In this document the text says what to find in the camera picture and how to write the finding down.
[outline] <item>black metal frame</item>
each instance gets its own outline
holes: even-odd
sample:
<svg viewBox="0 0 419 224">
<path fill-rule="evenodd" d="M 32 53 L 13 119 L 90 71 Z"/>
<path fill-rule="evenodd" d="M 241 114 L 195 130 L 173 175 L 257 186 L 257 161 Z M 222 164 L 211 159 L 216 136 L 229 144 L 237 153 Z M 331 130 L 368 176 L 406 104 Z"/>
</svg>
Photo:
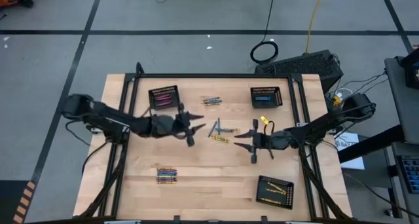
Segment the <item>black metal frame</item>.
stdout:
<svg viewBox="0 0 419 224">
<path fill-rule="evenodd" d="M 297 81 L 298 87 L 299 87 L 299 94 L 301 97 L 301 103 L 302 103 L 302 110 L 304 115 L 305 122 L 310 122 L 310 116 L 308 113 L 308 106 L 306 102 L 306 97 L 304 93 L 304 86 L 302 84 L 302 77 L 301 74 L 283 74 L 283 75 L 277 75 L 276 73 L 274 75 L 255 75 L 255 74 L 178 74 L 178 73 L 144 73 L 142 67 L 140 64 L 137 64 L 137 73 L 126 73 L 124 77 L 124 85 L 122 87 L 122 93 L 120 98 L 120 105 L 119 105 L 119 111 L 124 111 L 124 106 L 126 104 L 126 97 L 128 93 L 128 87 L 130 83 L 134 80 L 134 86 L 132 89 L 132 95 L 130 99 L 130 106 L 129 106 L 129 112 L 128 114 L 132 115 L 134 112 L 134 107 L 136 104 L 136 96 L 137 96 L 137 90 L 139 86 L 139 80 L 140 78 L 260 78 L 260 79 L 287 79 L 288 81 L 288 87 L 289 87 L 289 95 L 291 98 L 291 107 L 293 109 L 293 117 L 295 121 L 295 126 L 300 122 L 299 119 L 299 112 L 297 107 L 297 100 L 295 97 L 295 91 L 294 91 L 294 84 L 293 81 Z M 129 144 L 129 136 L 126 137 L 126 142 L 122 144 L 122 151 L 121 151 L 121 159 L 125 161 L 127 151 L 128 151 L 128 144 Z M 109 154 L 109 160 L 107 165 L 107 171 L 106 171 L 106 177 L 105 177 L 105 183 L 107 183 L 110 180 L 111 174 L 113 173 L 113 166 L 115 164 L 115 158 L 117 154 L 117 147 L 118 145 L 112 144 L 111 152 Z M 315 150 L 313 150 L 312 153 L 312 164 L 314 167 L 314 172 L 317 176 L 317 178 L 321 181 L 321 174 L 320 174 L 320 167 L 318 162 L 318 156 Z M 120 191 L 122 188 L 122 179 L 123 179 L 123 172 L 119 175 L 118 179 L 115 183 L 115 195 L 113 197 L 112 201 L 112 208 L 111 208 L 111 216 L 108 216 L 110 219 L 115 220 L 118 212 L 118 205 L 119 205 L 119 198 L 120 198 Z M 304 182 L 306 187 L 306 195 L 307 195 L 307 201 L 308 201 L 308 209 L 310 212 L 310 219 L 314 220 L 317 219 L 316 215 L 316 207 L 314 205 L 314 198 L 313 198 L 313 192 L 312 192 L 312 186 L 311 181 L 308 178 L 306 174 L 304 174 Z M 104 217 L 105 216 L 105 210 L 107 205 L 107 194 L 106 198 L 101 202 L 98 217 Z M 324 200 L 320 197 L 320 203 L 321 203 L 321 211 L 323 214 L 323 218 L 329 218 L 328 209 L 326 203 L 324 203 Z M 263 223 L 284 223 L 283 221 L 267 221 L 267 217 L 262 216 L 261 217 Z M 147 223 L 180 223 L 180 217 L 175 216 L 173 221 L 172 220 L 152 220 L 152 221 L 144 221 L 141 220 L 141 222 L 147 222 Z M 237 221 L 223 221 L 223 223 L 242 223 Z"/>
</svg>

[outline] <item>concrete floor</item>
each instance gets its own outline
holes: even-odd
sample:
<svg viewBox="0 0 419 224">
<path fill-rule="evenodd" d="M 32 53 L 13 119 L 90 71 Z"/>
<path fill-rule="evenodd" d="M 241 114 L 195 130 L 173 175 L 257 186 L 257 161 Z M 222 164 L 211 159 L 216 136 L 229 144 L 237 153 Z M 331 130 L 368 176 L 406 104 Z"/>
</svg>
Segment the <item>concrete floor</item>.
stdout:
<svg viewBox="0 0 419 224">
<path fill-rule="evenodd" d="M 5 99 L 0 105 L 0 180 L 31 179 L 48 129 L 58 123 L 55 133 L 50 130 L 53 140 L 27 222 L 73 214 L 88 148 L 65 131 L 65 120 L 54 122 L 60 97 L 83 93 L 100 99 L 106 75 L 133 72 L 136 62 L 147 73 L 253 73 L 256 64 L 249 52 L 263 35 L 239 35 L 239 30 L 263 30 L 270 4 L 270 0 L 97 0 L 97 12 L 91 12 L 94 1 L 34 0 L 32 9 L 0 10 L 0 15 L 9 14 L 0 21 L 0 95 Z M 408 33 L 397 29 L 384 0 L 322 0 L 313 30 L 328 32 L 314 33 L 310 52 L 329 49 L 337 54 L 345 73 L 342 83 L 382 73 L 385 58 L 406 55 L 405 35 L 411 45 L 419 44 L 417 0 L 390 1 Z M 269 30 L 287 30 L 267 37 L 279 45 L 278 59 L 304 52 L 315 4 L 316 0 L 274 0 Z M 207 31 L 89 35 L 97 34 L 91 30 Z M 235 31 L 223 35 L 218 30 Z M 287 35 L 295 30 L 301 32 Z M 258 51 L 258 58 L 268 57 L 270 51 Z M 354 132 L 372 136 L 399 123 L 388 83 L 368 91 L 368 97 L 377 103 L 376 115 L 353 127 Z M 73 127 L 89 140 L 82 125 Z M 395 221 L 382 213 L 390 206 L 362 187 L 348 186 L 348 192 L 355 217 Z"/>
</svg>

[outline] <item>wooden table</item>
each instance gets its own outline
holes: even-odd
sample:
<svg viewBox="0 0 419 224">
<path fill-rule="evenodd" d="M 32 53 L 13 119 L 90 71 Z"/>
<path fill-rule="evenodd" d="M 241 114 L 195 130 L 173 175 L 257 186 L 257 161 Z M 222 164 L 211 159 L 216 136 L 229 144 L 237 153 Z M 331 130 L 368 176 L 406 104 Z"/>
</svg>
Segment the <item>wooden table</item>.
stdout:
<svg viewBox="0 0 419 224">
<path fill-rule="evenodd" d="M 118 108 L 124 75 L 108 75 L 102 102 Z M 312 120 L 327 112 L 318 75 L 303 75 L 304 90 Z M 270 221 L 308 221 L 306 190 L 301 162 L 296 149 L 274 151 L 271 160 L 268 151 L 258 150 L 258 163 L 250 163 L 250 153 L 232 143 L 225 144 L 208 138 L 208 133 L 218 117 L 221 125 L 236 127 L 247 132 L 252 119 L 264 115 L 275 122 L 275 130 L 295 126 L 289 88 L 286 79 L 157 79 L 144 78 L 139 82 L 134 116 L 140 116 L 149 105 L 148 90 L 177 85 L 185 109 L 203 119 L 193 122 L 207 123 L 194 136 L 195 146 L 187 147 L 185 140 L 173 137 L 162 139 L 141 138 L 131 134 L 128 156 L 122 182 L 117 219 L 167 219 L 180 215 L 182 220 L 236 220 L 256 221 L 265 215 Z M 278 86 L 281 88 L 283 106 L 276 109 L 253 109 L 249 97 L 250 87 Z M 130 101 L 130 91 L 126 109 Z M 205 107 L 204 98 L 220 96 L 221 105 Z M 300 97 L 296 90 L 297 103 Z M 159 111 L 175 115 L 176 109 Z M 299 115 L 302 118 L 301 106 Z M 263 123 L 259 120 L 259 131 Z M 231 141 L 251 143 L 251 139 Z M 93 136 L 90 152 L 104 142 L 102 135 Z M 103 186 L 110 145 L 95 154 L 86 165 L 74 214 L 80 214 L 96 197 Z M 351 214 L 348 195 L 335 148 L 321 144 L 317 147 L 323 184 L 334 201 L 348 215 Z M 156 184 L 156 168 L 174 167 L 178 182 L 173 185 Z M 292 210 L 277 208 L 255 201 L 259 175 L 276 177 L 295 184 Z M 107 213 L 113 191 L 109 193 Z M 318 193 L 313 186 L 318 216 L 321 211 Z"/>
</svg>

